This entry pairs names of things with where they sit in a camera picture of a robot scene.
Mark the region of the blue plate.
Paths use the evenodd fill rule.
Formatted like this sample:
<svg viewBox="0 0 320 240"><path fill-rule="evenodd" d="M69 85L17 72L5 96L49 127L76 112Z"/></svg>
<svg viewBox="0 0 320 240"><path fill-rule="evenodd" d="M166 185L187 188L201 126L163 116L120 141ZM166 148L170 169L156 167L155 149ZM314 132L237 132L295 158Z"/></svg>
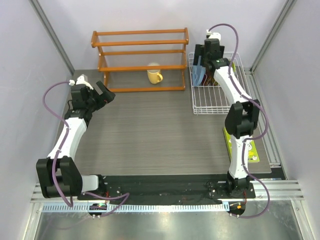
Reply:
<svg viewBox="0 0 320 240"><path fill-rule="evenodd" d="M194 87L202 84L203 78L206 73L206 68L201 64L202 56L198 56L197 64L192 65L192 83Z"/></svg>

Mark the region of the red floral plate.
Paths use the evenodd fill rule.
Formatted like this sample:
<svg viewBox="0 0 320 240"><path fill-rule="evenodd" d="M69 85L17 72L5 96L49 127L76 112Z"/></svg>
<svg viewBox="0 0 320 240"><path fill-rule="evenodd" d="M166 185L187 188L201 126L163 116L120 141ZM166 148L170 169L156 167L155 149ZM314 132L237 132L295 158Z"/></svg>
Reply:
<svg viewBox="0 0 320 240"><path fill-rule="evenodd" d="M202 79L201 84L203 86L216 86L216 80L213 78L213 75L210 73L205 73Z"/></svg>

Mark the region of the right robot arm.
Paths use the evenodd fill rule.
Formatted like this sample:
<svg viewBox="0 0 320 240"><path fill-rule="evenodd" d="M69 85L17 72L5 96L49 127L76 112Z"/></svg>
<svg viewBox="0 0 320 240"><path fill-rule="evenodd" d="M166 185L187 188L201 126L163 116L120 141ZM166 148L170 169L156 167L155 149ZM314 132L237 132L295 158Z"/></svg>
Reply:
<svg viewBox="0 0 320 240"><path fill-rule="evenodd" d="M224 128L231 140L231 160L224 190L227 196L241 198L250 188L248 174L249 146L260 114L260 102L242 88L232 69L232 59L224 57L218 38L196 44L192 64L192 84L197 87L213 78L222 88L230 107Z"/></svg>

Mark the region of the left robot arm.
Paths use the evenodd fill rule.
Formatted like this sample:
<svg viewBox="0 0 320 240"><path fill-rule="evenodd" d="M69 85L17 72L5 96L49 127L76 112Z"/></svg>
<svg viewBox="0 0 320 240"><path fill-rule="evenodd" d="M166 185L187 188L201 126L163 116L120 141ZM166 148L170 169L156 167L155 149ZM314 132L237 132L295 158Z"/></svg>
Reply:
<svg viewBox="0 0 320 240"><path fill-rule="evenodd" d="M99 94L84 76L76 81L70 80L67 84L70 85L72 108L64 117L51 110L47 104L44 105L63 122L63 129L52 151L36 163L41 192L47 199L62 197L63 200L89 192L93 198L100 200L107 192L102 175L80 174L75 164L75 155L93 113L112 102L115 94L101 81L97 81L96 85L102 92Z"/></svg>

